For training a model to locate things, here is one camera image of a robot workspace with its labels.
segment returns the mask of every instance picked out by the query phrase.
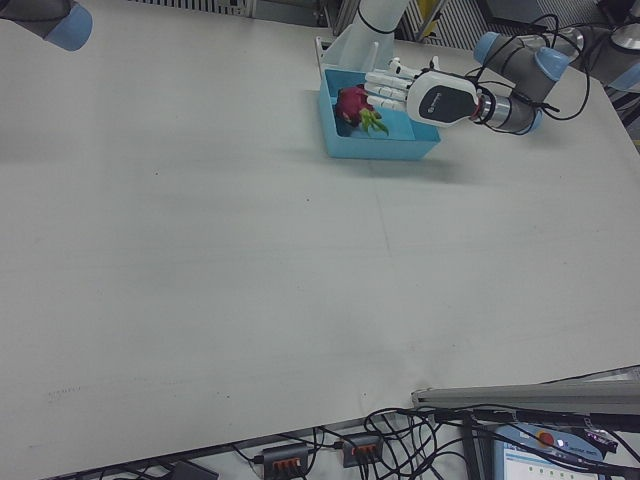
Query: metal frame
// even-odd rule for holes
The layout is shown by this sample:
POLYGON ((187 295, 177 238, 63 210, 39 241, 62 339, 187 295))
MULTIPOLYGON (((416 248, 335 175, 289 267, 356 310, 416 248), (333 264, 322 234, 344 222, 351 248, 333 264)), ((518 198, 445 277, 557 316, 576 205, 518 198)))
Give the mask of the metal frame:
POLYGON ((411 397, 416 407, 504 404, 580 414, 640 415, 640 382, 634 380, 418 390, 411 397))

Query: robot finger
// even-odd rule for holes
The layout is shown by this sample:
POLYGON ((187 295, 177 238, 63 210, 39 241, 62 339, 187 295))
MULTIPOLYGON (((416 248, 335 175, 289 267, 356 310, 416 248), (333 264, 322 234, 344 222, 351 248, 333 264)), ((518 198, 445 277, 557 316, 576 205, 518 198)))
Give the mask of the robot finger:
POLYGON ((392 98, 394 100, 405 101, 407 99, 407 91, 399 90, 397 88, 387 87, 385 85, 379 85, 377 83, 365 83, 364 89, 367 92, 376 94, 380 97, 392 98))
POLYGON ((375 95, 369 95, 367 97, 367 103, 372 107, 382 107, 389 110, 398 110, 404 112, 407 110, 407 104, 398 100, 391 100, 390 98, 376 97, 375 95))
POLYGON ((412 81, 406 78, 395 77, 393 75, 387 75, 380 72, 369 72, 365 75, 365 79, 368 83, 377 83, 386 87, 395 88, 397 90, 409 90, 412 81))

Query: white table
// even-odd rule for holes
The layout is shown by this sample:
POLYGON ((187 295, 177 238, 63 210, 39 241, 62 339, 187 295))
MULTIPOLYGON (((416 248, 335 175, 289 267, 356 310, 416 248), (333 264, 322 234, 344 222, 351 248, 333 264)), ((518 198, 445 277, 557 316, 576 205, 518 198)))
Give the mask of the white table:
POLYGON ((0 478, 639 363, 639 159, 600 88, 335 160, 318 30, 84 3, 76 54, 0 28, 0 478))

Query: monitor screen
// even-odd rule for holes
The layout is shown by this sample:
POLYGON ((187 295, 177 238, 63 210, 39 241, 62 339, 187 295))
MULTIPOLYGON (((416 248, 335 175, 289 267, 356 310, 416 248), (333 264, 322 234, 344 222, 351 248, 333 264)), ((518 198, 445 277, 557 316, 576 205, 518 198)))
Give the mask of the monitor screen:
POLYGON ((547 462, 529 452, 504 449, 504 480, 598 480, 595 473, 578 473, 547 462))

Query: logo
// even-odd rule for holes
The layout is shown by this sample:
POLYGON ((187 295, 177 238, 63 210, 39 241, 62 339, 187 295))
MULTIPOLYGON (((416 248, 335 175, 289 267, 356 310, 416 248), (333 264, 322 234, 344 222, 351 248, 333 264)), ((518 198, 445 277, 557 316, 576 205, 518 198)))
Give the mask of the logo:
POLYGON ((429 113, 435 112, 436 105, 438 104, 441 98, 442 98, 442 93, 440 92, 436 93, 436 96, 433 98, 433 102, 431 102, 431 105, 429 105, 429 109, 427 110, 427 112, 429 113))

